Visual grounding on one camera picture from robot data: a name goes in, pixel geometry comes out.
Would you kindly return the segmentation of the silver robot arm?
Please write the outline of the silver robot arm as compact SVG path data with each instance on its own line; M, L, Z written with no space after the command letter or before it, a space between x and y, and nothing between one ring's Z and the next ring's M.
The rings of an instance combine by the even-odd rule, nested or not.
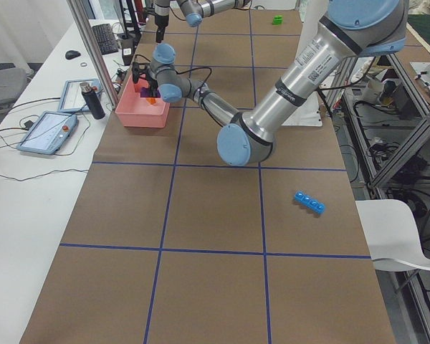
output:
M154 1L154 18L156 30L156 42L161 43L164 39L166 27L169 22L171 2L169 0ZM204 18L231 9L245 9L251 1L247 0L205 0L205 1L177 1L177 4L184 16L184 21L190 27L197 27Z
M408 12L408 1L329 1L315 20L315 36L264 99L244 113L205 82L180 76L175 49L167 43L156 45L146 74L156 81L164 102L193 100L221 126L216 144L226 164L259 163L273 154L281 125L344 59L392 54L404 47Z

